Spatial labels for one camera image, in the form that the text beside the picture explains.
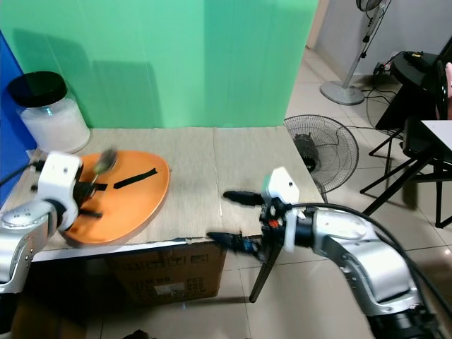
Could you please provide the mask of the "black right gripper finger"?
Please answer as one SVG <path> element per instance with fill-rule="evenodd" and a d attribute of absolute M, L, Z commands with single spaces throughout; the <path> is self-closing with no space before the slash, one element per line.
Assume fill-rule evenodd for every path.
<path fill-rule="evenodd" d="M 255 191 L 223 191 L 223 199 L 239 204 L 239 206 L 264 206 L 265 201 L 260 193 Z"/>
<path fill-rule="evenodd" d="M 206 236 L 226 251 L 234 251 L 251 257 L 262 257 L 264 255 L 260 236 L 248 237 L 241 232 L 238 234 L 208 232 Z"/>

